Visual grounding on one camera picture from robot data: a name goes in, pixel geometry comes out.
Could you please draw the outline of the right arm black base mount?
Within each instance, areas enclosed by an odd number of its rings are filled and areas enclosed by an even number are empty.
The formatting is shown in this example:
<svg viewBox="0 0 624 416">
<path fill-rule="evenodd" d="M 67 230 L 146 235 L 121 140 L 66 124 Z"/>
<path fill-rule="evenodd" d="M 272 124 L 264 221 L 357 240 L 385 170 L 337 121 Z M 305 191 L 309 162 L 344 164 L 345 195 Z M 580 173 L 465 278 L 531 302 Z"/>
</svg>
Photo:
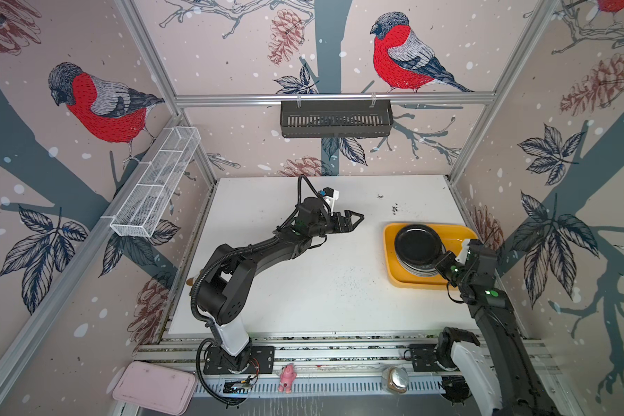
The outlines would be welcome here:
<svg viewBox="0 0 624 416">
<path fill-rule="evenodd" d="M 477 336 L 468 330 L 445 327 L 437 337 L 437 344 L 411 344 L 407 351 L 414 372 L 452 372 L 458 366 L 452 358 L 452 349 L 462 343 L 481 347 Z"/>
</svg>

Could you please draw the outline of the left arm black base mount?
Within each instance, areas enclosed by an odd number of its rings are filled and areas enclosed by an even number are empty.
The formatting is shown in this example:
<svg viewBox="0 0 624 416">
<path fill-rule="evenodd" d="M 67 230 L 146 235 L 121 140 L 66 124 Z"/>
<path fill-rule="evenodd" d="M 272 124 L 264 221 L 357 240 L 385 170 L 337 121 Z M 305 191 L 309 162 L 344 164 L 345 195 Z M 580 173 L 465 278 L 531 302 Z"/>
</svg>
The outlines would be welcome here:
<svg viewBox="0 0 624 416">
<path fill-rule="evenodd" d="M 233 356 L 211 341 L 202 350 L 200 361 L 204 374 L 271 374 L 275 360 L 275 348 L 272 346 L 255 346 L 249 339 L 245 348 Z"/>
</svg>

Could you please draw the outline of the small black plate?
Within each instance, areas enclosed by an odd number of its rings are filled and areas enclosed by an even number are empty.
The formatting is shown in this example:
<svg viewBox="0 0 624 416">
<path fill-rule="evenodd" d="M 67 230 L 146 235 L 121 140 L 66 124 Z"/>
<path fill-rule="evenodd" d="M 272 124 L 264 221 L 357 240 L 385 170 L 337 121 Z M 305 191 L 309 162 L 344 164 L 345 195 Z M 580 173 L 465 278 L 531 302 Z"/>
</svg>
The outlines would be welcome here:
<svg viewBox="0 0 624 416">
<path fill-rule="evenodd" d="M 429 266 L 443 251 L 437 232 L 427 225 L 407 225 L 395 236 L 398 260 L 411 266 Z"/>
</svg>

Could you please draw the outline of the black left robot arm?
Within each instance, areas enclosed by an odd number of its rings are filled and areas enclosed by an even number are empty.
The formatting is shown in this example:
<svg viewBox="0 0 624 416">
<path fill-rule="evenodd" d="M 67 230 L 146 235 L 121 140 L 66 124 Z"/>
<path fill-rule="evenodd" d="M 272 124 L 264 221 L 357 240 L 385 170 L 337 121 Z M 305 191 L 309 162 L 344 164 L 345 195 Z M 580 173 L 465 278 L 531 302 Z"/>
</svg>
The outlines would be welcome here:
<svg viewBox="0 0 624 416">
<path fill-rule="evenodd" d="M 296 182 L 296 205 L 293 212 L 265 241 L 233 248 L 218 246 L 206 266 L 195 278 L 190 290 L 192 316 L 211 329 L 195 355 L 197 378 L 206 393 L 226 407 L 239 407 L 244 398 L 229 398 L 213 391 L 206 382 L 201 362 L 211 352 L 219 353 L 220 362 L 231 372 L 241 373 L 253 367 L 261 369 L 252 355 L 252 339 L 240 320 L 254 278 L 270 267 L 298 258 L 305 251 L 323 245 L 313 239 L 327 240 L 331 234 L 353 232 L 365 216 L 356 211 L 333 211 L 339 192 L 325 187 L 318 191 L 310 179 L 301 174 Z"/>
</svg>

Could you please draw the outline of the cream yellow plate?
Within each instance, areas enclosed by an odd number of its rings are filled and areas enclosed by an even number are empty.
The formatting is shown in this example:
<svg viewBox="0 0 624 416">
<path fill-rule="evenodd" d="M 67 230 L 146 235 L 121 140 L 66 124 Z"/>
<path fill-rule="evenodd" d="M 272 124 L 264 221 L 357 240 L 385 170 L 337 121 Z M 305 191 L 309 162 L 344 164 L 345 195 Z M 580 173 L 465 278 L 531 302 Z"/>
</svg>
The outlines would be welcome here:
<svg viewBox="0 0 624 416">
<path fill-rule="evenodd" d="M 438 275 L 435 265 L 440 259 L 439 256 L 429 258 L 407 258 L 397 257 L 399 264 L 404 270 L 416 277 L 434 277 Z"/>
</svg>

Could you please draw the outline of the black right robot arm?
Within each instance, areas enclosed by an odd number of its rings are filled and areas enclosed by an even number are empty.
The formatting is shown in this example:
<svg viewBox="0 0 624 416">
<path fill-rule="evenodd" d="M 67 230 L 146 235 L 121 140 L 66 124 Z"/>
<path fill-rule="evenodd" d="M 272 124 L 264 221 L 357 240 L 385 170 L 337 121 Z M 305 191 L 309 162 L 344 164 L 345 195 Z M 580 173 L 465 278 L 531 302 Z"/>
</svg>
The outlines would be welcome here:
<svg viewBox="0 0 624 416">
<path fill-rule="evenodd" d="M 483 415 L 558 415 L 523 344 L 509 297 L 494 287 L 497 254 L 477 239 L 468 242 L 465 260 L 447 251 L 433 263 L 459 290 L 481 332 L 446 327 L 435 350 L 444 369 L 459 369 Z"/>
</svg>

